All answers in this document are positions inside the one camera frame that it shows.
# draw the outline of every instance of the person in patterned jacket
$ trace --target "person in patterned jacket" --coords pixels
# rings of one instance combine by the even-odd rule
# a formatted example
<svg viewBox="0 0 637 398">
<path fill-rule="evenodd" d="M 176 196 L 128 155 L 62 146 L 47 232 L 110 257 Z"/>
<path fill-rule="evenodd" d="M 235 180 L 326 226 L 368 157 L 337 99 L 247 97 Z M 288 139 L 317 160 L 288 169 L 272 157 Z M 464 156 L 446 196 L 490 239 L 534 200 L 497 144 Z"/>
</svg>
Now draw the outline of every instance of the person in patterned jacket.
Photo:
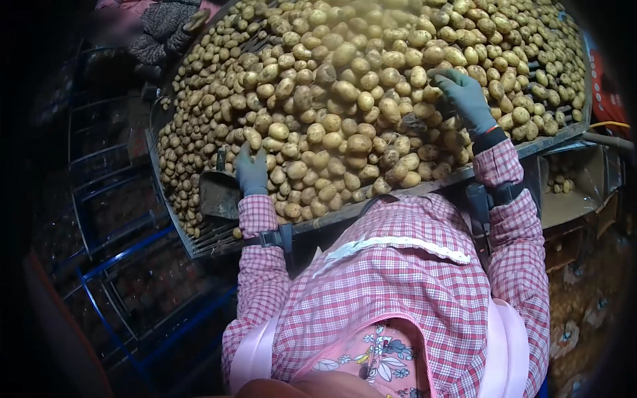
<svg viewBox="0 0 637 398">
<path fill-rule="evenodd" d="M 220 6 L 209 0 L 99 0 L 95 9 L 103 8 L 121 8 L 141 19 L 143 33 L 126 50 L 139 62 L 137 69 L 149 66 L 160 74 L 167 58 L 183 55 Z"/>
<path fill-rule="evenodd" d="M 317 373 L 355 376 L 379 397 L 533 397 L 540 389 L 550 318 L 536 205 L 480 84 L 453 69 L 428 74 L 472 135 L 477 180 L 492 192 L 513 187 L 489 212 L 492 253 L 485 270 L 461 212 L 437 193 L 377 201 L 295 280 L 281 248 L 246 246 L 237 319 L 222 341 L 222 369 L 233 393 L 254 388 L 255 378 L 302 385 Z M 276 230 L 265 154 L 253 161 L 244 146 L 235 166 L 244 239 Z M 248 368 L 262 357 L 253 355 L 246 365 L 242 354 L 238 364 L 237 353 L 253 344 L 244 340 L 265 340 L 268 333 L 266 372 L 254 376 Z M 233 387 L 237 374 L 243 381 Z M 336 388 L 322 380 L 325 392 Z"/>
</svg>

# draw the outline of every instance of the wrist strap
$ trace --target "wrist strap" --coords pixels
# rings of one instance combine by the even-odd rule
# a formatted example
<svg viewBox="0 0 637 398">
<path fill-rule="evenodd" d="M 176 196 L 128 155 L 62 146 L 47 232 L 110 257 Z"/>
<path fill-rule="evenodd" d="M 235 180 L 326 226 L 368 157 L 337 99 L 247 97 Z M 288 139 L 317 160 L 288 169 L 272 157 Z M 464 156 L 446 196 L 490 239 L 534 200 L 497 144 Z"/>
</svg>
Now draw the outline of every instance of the wrist strap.
<svg viewBox="0 0 637 398">
<path fill-rule="evenodd" d="M 259 235 L 243 240 L 243 246 L 259 245 L 261 247 L 283 248 L 283 256 L 288 267 L 294 265 L 292 258 L 292 224 L 283 224 L 274 231 L 259 232 Z"/>
<path fill-rule="evenodd" d="M 487 192 L 493 198 L 493 206 L 502 206 L 516 200 L 524 188 L 524 182 L 517 184 L 505 182 L 497 187 L 487 187 Z"/>
</svg>

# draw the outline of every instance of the black buckle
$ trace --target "black buckle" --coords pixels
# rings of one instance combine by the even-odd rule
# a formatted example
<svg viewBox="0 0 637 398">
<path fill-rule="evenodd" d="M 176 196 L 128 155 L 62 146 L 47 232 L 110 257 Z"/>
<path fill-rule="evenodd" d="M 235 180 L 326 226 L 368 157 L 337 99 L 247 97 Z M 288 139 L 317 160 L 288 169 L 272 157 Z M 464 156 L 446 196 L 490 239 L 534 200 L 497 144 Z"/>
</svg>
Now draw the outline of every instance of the black buckle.
<svg viewBox="0 0 637 398">
<path fill-rule="evenodd" d="M 504 184 L 500 184 L 497 187 L 487 188 L 487 191 L 493 198 L 494 206 L 502 206 L 504 204 L 513 202 L 520 195 L 520 193 L 522 193 L 523 190 L 524 182 L 520 182 L 518 184 L 506 182 Z"/>
<path fill-rule="evenodd" d="M 245 245 L 259 245 L 261 247 L 281 247 L 283 240 L 279 231 L 263 231 L 259 232 L 259 235 L 248 239 L 244 242 Z"/>
</svg>

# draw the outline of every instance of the strap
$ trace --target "strap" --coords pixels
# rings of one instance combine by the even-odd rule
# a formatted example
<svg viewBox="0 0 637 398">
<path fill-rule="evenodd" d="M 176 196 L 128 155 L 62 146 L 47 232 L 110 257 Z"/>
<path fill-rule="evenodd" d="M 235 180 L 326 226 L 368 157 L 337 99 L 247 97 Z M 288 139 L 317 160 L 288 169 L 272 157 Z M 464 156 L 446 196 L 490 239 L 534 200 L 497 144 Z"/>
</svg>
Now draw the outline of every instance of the strap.
<svg viewBox="0 0 637 398">
<path fill-rule="evenodd" d="M 378 202 L 381 199 L 386 199 L 387 203 L 398 202 L 400 200 L 396 196 L 393 196 L 391 194 L 381 194 L 381 195 L 374 196 L 373 198 L 369 200 L 369 202 L 365 204 L 365 206 L 362 207 L 362 210 L 359 213 L 358 218 L 363 217 L 365 213 L 367 213 L 368 210 L 371 209 L 371 207 L 374 206 L 376 202 Z"/>
<path fill-rule="evenodd" d="M 259 235 L 243 240 L 243 246 L 259 245 L 261 247 L 280 247 L 283 249 L 285 264 L 288 269 L 294 267 L 294 256 L 292 251 L 292 224 L 279 225 L 275 231 L 259 232 Z"/>
<path fill-rule="evenodd" d="M 272 345 L 280 314 L 277 312 L 241 340 L 230 365 L 230 392 L 233 395 L 250 380 L 272 377 Z"/>
<path fill-rule="evenodd" d="M 520 314 L 489 298 L 487 358 L 478 398 L 522 397 L 529 377 L 529 338 Z"/>
<path fill-rule="evenodd" d="M 524 182 L 517 184 L 506 182 L 498 185 L 497 187 L 487 187 L 487 192 L 491 195 L 491 197 L 493 197 L 494 206 L 502 206 L 513 202 L 523 190 Z"/>
</svg>

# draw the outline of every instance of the plaid sleeve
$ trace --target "plaid sleeve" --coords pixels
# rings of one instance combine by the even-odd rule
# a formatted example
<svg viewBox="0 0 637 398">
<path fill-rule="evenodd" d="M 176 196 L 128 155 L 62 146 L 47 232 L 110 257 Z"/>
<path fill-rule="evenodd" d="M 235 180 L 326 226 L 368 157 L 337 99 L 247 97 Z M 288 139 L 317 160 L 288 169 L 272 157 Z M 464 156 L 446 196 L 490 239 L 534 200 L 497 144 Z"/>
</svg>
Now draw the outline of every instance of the plaid sleeve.
<svg viewBox="0 0 637 398">
<path fill-rule="evenodd" d="M 511 304 L 524 320 L 530 354 L 524 396 L 534 397 L 547 374 L 550 317 L 544 237 L 528 189 L 510 204 L 493 208 L 490 223 L 493 254 L 487 276 L 491 292 Z"/>
<path fill-rule="evenodd" d="M 515 184 L 524 179 L 524 170 L 510 139 L 476 155 L 473 169 L 478 181 L 488 187 L 497 187 L 505 182 Z"/>
<path fill-rule="evenodd" d="M 251 195 L 241 200 L 239 225 L 246 239 L 278 228 L 270 198 L 267 195 Z M 280 311 L 288 297 L 290 277 L 285 269 L 283 249 L 244 247 L 239 261 L 238 285 L 237 319 L 225 328 L 222 340 L 225 380 L 241 340 Z"/>
</svg>

